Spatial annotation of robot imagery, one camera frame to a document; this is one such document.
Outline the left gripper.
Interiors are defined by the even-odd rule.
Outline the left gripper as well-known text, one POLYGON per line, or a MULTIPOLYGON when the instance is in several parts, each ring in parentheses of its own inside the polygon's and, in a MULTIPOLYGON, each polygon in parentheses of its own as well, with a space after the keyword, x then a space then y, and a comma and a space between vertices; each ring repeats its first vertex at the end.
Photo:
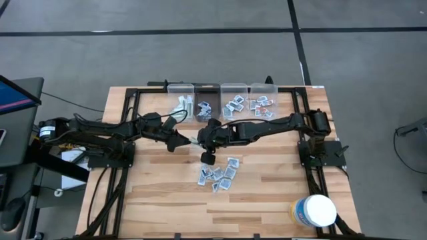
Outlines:
POLYGON ((191 141, 173 128, 176 125, 174 117, 168 117, 165 122, 159 113, 148 113, 139 118, 139 131, 142 137, 152 140, 167 140, 167 150, 174 152, 177 147, 190 145, 191 141))

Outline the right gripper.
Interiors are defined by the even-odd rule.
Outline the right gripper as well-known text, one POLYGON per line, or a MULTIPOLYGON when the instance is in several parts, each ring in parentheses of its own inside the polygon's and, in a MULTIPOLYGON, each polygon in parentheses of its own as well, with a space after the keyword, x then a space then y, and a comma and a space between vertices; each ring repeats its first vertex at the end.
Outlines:
MULTIPOLYGON (((220 147, 231 147, 236 144, 234 135, 236 131, 233 128, 234 123, 222 123, 214 118, 209 119, 207 125, 198 131, 197 140, 206 150, 214 150, 220 147)), ((206 165, 214 165, 216 156, 212 152, 204 152, 201 154, 201 162, 206 165)))

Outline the white paper sheet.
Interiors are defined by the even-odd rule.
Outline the white paper sheet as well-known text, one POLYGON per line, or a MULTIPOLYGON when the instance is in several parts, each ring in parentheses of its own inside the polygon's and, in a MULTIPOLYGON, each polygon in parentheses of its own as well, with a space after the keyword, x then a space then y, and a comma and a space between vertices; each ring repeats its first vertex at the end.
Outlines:
MULTIPOLYGON (((61 153, 61 159, 63 161, 74 163, 77 166, 88 170, 89 168, 87 166, 87 163, 89 161, 89 158, 83 154, 84 151, 85 147, 78 147, 69 151, 64 151, 61 153)), ((61 188, 63 190, 72 189, 74 187, 78 187, 84 184, 85 182, 83 181, 66 177, 64 175, 61 176, 61 188)))

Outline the black desk support bar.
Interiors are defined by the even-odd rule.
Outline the black desk support bar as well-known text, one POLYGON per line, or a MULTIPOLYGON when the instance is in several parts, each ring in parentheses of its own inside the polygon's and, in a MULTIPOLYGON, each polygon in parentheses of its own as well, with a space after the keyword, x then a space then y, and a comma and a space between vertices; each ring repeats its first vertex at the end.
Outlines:
POLYGON ((74 163, 62 160, 50 154, 48 147, 28 147, 25 154, 26 163, 35 163, 38 167, 44 168, 66 177, 87 182, 89 171, 74 163))

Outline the white lid wipes canister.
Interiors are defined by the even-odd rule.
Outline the white lid wipes canister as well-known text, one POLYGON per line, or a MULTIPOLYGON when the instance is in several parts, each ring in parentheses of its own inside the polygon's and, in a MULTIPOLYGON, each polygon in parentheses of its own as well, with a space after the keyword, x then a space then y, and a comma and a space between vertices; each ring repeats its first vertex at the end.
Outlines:
POLYGON ((328 227, 335 223, 336 206, 324 195, 310 195, 290 204, 290 219, 308 227, 328 227))

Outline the black computer monitor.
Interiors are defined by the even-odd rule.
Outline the black computer monitor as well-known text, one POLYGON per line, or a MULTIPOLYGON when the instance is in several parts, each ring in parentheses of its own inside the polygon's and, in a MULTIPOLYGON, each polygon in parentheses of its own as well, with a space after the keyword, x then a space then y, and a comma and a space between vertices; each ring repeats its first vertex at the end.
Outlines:
POLYGON ((0 115, 38 107, 40 98, 0 75, 0 115))

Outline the black computer mouse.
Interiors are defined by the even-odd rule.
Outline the black computer mouse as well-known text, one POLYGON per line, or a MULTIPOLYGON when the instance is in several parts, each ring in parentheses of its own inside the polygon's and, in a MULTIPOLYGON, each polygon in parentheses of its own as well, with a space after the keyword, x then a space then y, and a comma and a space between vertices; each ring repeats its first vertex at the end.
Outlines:
POLYGON ((9 232, 18 226, 25 209, 25 205, 26 202, 24 197, 14 198, 6 204, 0 216, 0 228, 2 228, 3 231, 9 232))

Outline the grey floor stand base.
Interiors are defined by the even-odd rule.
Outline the grey floor stand base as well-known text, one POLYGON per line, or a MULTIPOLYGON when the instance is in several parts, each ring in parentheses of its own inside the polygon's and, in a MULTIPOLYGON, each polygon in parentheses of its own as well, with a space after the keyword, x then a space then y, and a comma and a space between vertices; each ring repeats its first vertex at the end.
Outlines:
POLYGON ((404 137, 409 133, 419 132, 421 135, 427 137, 427 117, 421 118, 413 123, 397 128, 397 135, 404 137))

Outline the clear plastic handled bin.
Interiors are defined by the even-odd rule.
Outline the clear plastic handled bin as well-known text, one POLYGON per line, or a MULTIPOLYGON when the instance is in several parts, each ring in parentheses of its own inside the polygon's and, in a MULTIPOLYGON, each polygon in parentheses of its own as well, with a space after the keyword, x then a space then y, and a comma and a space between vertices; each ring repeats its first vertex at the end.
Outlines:
MULTIPOLYGON (((258 97, 260 96, 266 96, 268 98, 268 100, 273 100, 274 104, 273 105, 269 105, 269 106, 263 106, 263 102, 258 102, 258 107, 256 109, 261 109, 263 112, 264 111, 271 111, 274 115, 271 119, 273 119, 276 115, 277 115, 277 108, 278 108, 278 87, 276 85, 272 85, 272 84, 266 84, 266 83, 254 83, 251 85, 250 87, 250 100, 256 100, 258 97)), ((255 118, 258 119, 264 119, 262 116, 261 117, 256 117, 255 116, 255 110, 251 111, 252 115, 255 118)))
MULTIPOLYGON (((179 107, 179 96, 184 96, 187 98, 188 95, 193 97, 193 107, 194 107, 194 86, 190 83, 175 83, 167 86, 167 104, 169 112, 173 113, 177 110, 182 109, 179 107)), ((182 122, 192 122, 193 118, 189 118, 187 115, 181 120, 182 122)))
POLYGON ((232 121, 237 119, 245 119, 248 116, 248 86, 245 83, 224 83, 220 86, 221 90, 221 110, 222 110, 222 118, 225 121, 232 121), (245 101, 241 104, 244 105, 244 109, 239 111, 232 111, 233 117, 231 119, 224 119, 223 117, 223 110, 229 110, 226 107, 226 104, 230 104, 231 106, 235 107, 237 105, 236 102, 234 102, 234 97, 236 95, 241 95, 245 101))

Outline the grey plastic handled bin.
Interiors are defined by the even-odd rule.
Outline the grey plastic handled bin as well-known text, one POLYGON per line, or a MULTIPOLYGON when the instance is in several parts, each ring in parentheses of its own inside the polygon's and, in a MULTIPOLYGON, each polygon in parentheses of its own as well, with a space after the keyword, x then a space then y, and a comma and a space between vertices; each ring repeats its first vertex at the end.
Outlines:
POLYGON ((209 103, 209 108, 211 109, 211 118, 218 119, 221 114, 221 103, 220 103, 220 86, 218 84, 201 84, 198 83, 194 88, 194 108, 193 114, 203 115, 203 110, 198 106, 198 103, 205 101, 209 103))

